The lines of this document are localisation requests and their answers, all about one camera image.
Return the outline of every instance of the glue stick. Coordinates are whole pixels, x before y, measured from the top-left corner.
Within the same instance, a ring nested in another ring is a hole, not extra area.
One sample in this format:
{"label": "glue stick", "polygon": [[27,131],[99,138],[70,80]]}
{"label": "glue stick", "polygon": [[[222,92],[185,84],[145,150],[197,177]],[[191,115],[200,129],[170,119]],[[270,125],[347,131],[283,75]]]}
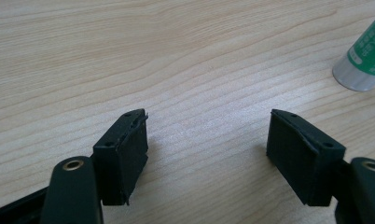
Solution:
{"label": "glue stick", "polygon": [[375,87],[375,21],[333,67],[333,76],[353,91]]}

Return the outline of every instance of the light wood surface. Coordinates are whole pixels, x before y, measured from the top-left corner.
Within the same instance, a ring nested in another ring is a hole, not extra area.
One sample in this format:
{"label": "light wood surface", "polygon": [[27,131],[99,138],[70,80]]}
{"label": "light wood surface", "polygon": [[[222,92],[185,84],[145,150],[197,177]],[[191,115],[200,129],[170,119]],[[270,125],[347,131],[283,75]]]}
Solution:
{"label": "light wood surface", "polygon": [[0,0],[0,206],[142,107],[148,163],[105,223],[335,223],[266,157],[270,112],[375,159],[375,90],[331,74],[374,19],[375,0]]}

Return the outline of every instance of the metal grommet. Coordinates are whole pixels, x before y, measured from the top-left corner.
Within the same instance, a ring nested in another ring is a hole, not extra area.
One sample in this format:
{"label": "metal grommet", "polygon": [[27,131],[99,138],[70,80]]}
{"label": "metal grommet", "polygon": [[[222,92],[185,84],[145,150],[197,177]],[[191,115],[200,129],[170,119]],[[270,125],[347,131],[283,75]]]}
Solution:
{"label": "metal grommet", "polygon": [[375,162],[374,161],[362,161],[362,165],[365,168],[375,172]]}
{"label": "metal grommet", "polygon": [[83,161],[69,161],[63,165],[63,169],[66,171],[73,171],[79,169],[80,166],[83,165]]}

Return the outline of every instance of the green label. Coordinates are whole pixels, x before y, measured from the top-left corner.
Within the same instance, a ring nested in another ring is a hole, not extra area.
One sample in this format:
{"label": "green label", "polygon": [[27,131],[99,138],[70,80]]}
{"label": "green label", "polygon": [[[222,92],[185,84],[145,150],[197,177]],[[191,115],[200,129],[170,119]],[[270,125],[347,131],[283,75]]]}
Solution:
{"label": "green label", "polygon": [[362,72],[375,76],[375,22],[350,48],[348,59]]}

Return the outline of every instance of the wood grain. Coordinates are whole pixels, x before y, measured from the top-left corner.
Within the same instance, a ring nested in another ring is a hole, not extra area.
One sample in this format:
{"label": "wood grain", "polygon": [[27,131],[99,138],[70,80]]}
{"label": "wood grain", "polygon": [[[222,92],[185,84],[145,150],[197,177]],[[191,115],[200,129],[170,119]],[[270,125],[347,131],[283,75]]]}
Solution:
{"label": "wood grain", "polygon": [[272,108],[375,159],[375,90],[331,68],[375,0],[0,0],[0,207],[143,107],[148,163],[105,223],[335,223],[265,155]]}

